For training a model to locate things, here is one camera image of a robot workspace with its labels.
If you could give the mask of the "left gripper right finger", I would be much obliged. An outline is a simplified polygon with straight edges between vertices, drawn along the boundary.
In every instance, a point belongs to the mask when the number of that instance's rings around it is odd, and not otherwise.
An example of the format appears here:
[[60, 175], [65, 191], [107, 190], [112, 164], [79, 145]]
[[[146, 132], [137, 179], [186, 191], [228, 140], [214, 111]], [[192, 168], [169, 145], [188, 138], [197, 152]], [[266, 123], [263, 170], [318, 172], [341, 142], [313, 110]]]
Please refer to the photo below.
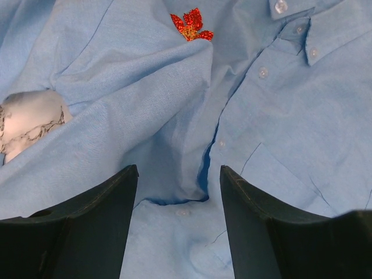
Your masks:
[[236, 278], [371, 277], [371, 211], [306, 212], [228, 166], [220, 169], [220, 188]]

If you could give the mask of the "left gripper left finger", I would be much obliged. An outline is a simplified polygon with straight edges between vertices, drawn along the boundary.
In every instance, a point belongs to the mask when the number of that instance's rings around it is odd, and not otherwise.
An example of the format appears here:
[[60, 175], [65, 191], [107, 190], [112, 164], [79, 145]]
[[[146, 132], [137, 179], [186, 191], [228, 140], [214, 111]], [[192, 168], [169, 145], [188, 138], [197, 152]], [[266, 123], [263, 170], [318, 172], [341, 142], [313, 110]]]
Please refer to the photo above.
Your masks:
[[58, 205], [1, 220], [1, 278], [119, 278], [137, 181], [127, 166]]

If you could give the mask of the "blue shirt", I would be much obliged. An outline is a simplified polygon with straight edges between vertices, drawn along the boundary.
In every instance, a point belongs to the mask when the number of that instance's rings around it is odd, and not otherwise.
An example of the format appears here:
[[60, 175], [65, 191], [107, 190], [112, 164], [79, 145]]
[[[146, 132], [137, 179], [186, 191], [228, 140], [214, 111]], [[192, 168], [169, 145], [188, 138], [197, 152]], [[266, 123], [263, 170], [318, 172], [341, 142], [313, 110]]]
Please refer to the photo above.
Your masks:
[[[170, 14], [198, 8], [211, 41]], [[136, 164], [121, 278], [233, 278], [220, 168], [300, 209], [371, 208], [370, 1], [2, 1], [1, 98], [73, 120], [1, 167], [1, 218]]]

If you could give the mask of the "red leaf brooch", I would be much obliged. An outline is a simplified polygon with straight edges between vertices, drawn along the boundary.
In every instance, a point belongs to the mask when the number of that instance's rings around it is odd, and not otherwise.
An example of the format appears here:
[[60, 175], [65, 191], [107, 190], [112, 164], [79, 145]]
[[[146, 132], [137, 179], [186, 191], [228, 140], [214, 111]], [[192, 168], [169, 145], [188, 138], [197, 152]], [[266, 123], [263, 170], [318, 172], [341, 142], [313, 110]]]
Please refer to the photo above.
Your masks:
[[202, 30], [203, 18], [198, 8], [185, 13], [182, 18], [177, 15], [170, 14], [171, 20], [177, 31], [187, 40], [193, 41], [203, 39], [211, 41], [214, 33], [209, 30]]

